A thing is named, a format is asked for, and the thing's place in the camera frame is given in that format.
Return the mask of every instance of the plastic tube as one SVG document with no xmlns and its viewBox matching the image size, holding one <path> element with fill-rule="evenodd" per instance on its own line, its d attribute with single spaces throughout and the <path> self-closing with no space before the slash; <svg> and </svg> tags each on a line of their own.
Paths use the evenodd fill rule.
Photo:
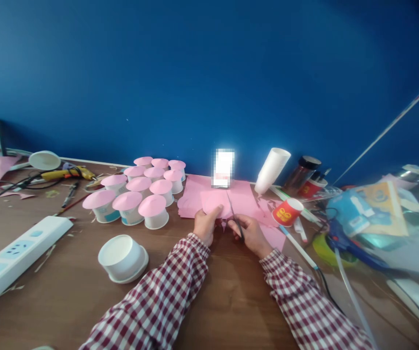
<svg viewBox="0 0 419 350">
<path fill-rule="evenodd" d="M 334 252 L 336 253 L 337 264 L 339 265 L 339 270 L 341 271 L 342 279 L 344 280 L 347 291 L 349 292 L 350 299 L 352 300 L 352 303 L 354 304 L 355 310 L 359 314 L 359 318 L 362 325 L 364 326 L 365 332 L 368 334 L 368 337 L 370 338 L 371 345 L 373 345 L 373 347 L 376 350 L 378 350 L 378 346 L 376 345 L 375 338 L 373 337 L 370 326 L 368 325 L 368 322 L 366 321 L 365 315 L 363 314 L 362 309 L 360 308 L 359 302 L 357 298 L 355 297 L 354 290 L 352 289 L 352 286 L 349 283 L 344 267 L 342 266 L 342 261 L 339 255 L 339 250 L 335 248 Z"/>
</svg>

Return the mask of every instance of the person's right hand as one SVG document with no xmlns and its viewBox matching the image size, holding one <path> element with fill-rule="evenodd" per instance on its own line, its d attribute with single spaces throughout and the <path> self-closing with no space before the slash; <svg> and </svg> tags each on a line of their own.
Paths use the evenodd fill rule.
<svg viewBox="0 0 419 350">
<path fill-rule="evenodd" d="M 264 237 L 258 221 L 255 218 L 243 214 L 236 214 L 235 218 L 240 222 L 240 226 L 242 226 L 246 246 L 254 252 L 260 260 L 267 257 L 273 251 L 273 247 L 271 247 Z M 239 240 L 241 234 L 237 223 L 234 220 L 230 220 L 229 227 L 234 232 L 235 239 Z"/>
</svg>

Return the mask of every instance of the red paper cup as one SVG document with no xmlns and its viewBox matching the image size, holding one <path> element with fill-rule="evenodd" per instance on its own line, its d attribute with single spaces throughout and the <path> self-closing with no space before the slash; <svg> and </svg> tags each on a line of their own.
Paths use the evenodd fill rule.
<svg viewBox="0 0 419 350">
<path fill-rule="evenodd" d="M 305 185 L 298 191 L 298 195 L 303 198 L 312 198 L 315 193 L 325 187 L 328 182 L 324 179 L 317 182 L 314 180 L 308 180 Z"/>
<path fill-rule="evenodd" d="M 290 227 L 302 210 L 303 204 L 298 199 L 288 198 L 273 210 L 273 219 L 282 226 Z"/>
</svg>

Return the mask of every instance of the hand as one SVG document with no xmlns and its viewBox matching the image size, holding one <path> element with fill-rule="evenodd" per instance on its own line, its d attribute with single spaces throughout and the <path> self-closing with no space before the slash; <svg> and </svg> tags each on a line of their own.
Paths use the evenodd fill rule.
<svg viewBox="0 0 419 350">
<path fill-rule="evenodd" d="M 243 215 L 236 214 L 235 218 L 240 222 L 240 226 L 243 229 L 243 236 L 245 237 L 245 245 L 254 252 L 259 258 L 264 259 L 273 251 L 273 247 L 264 237 L 259 223 L 256 219 Z M 234 220 L 229 221 L 229 226 L 234 232 L 234 237 L 239 240 L 241 237 L 240 231 L 238 230 L 237 223 Z"/>
<path fill-rule="evenodd" d="M 223 205 L 219 205 L 208 215 L 204 213 L 203 209 L 200 209 L 195 214 L 195 228 L 193 233 L 197 235 L 206 246 L 210 246 L 213 242 L 214 222 L 223 207 Z"/>
</svg>

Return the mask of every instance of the yellow glue gun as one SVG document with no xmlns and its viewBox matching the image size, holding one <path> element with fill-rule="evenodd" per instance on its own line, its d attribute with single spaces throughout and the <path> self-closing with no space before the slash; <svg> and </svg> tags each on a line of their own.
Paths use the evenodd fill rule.
<svg viewBox="0 0 419 350">
<path fill-rule="evenodd" d="M 72 176 L 79 176 L 79 177 L 83 177 L 86 180 L 96 180 L 96 176 L 89 171 L 88 169 L 84 168 L 84 167 L 76 167 L 80 170 L 81 174 L 78 173 L 78 171 L 75 168 L 69 169 L 69 170 L 57 170 L 57 171 L 53 171 L 53 172 L 48 172 L 48 173 L 43 173 L 41 174 L 42 178 L 46 181 L 52 181 L 55 179 L 59 179 L 59 178 L 68 178 L 68 177 L 72 177 Z"/>
</svg>

